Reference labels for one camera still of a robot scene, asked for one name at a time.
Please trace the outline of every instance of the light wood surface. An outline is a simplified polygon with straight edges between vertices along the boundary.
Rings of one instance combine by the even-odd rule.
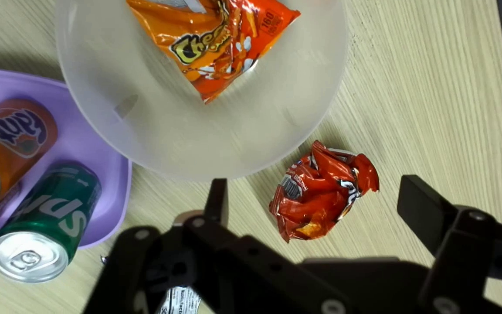
[[[230,223],[285,257],[433,258],[396,215],[401,175],[420,175],[455,204],[502,222],[502,33],[495,0],[347,0],[352,56],[333,107],[312,140],[365,152],[380,173],[368,194],[319,241],[286,244],[267,216],[285,161],[230,182]],[[0,0],[0,68],[61,79],[51,0]],[[201,208],[208,185],[178,183],[135,169],[126,227]],[[81,312],[114,239],[82,250],[67,272],[44,284],[0,276],[0,312]],[[487,295],[502,305],[502,283]]]

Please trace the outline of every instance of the screw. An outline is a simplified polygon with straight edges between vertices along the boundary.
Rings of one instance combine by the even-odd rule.
[[[203,218],[196,218],[196,220],[194,220],[194,227],[196,227],[196,229],[201,229],[203,225],[204,225],[204,220],[203,220]]]
[[[346,314],[346,307],[340,300],[328,298],[321,304],[323,314]]]
[[[433,305],[440,314],[461,314],[461,307],[447,297],[436,297]]]
[[[135,237],[138,239],[138,241],[143,241],[143,239],[147,239],[149,237],[149,230],[147,229],[143,229],[143,230],[138,230],[136,234],[135,234]]]
[[[480,213],[480,211],[471,211],[469,215],[471,215],[471,218],[474,218],[474,220],[478,220],[478,222],[483,222],[483,220],[488,218],[488,215]]]

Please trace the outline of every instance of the green soda can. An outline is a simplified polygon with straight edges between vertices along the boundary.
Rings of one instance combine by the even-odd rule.
[[[27,283],[58,278],[75,257],[100,190],[82,164],[51,168],[0,230],[0,272]]]

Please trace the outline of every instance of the frosted plastic bowl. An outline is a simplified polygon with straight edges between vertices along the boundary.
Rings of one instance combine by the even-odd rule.
[[[211,105],[124,0],[58,2],[61,68],[89,124],[136,164],[192,182],[246,176],[304,143],[342,84],[342,0],[285,4],[302,16]]]

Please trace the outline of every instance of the purple tray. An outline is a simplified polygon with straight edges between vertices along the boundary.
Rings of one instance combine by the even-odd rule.
[[[51,164],[77,161],[93,169],[103,187],[81,248],[103,243],[124,222],[131,190],[131,161],[117,154],[93,131],[65,84],[23,73],[0,72],[0,101],[20,96],[32,98],[49,108],[58,122],[60,138],[27,173],[18,192],[2,204],[6,211],[0,216],[0,227]]]

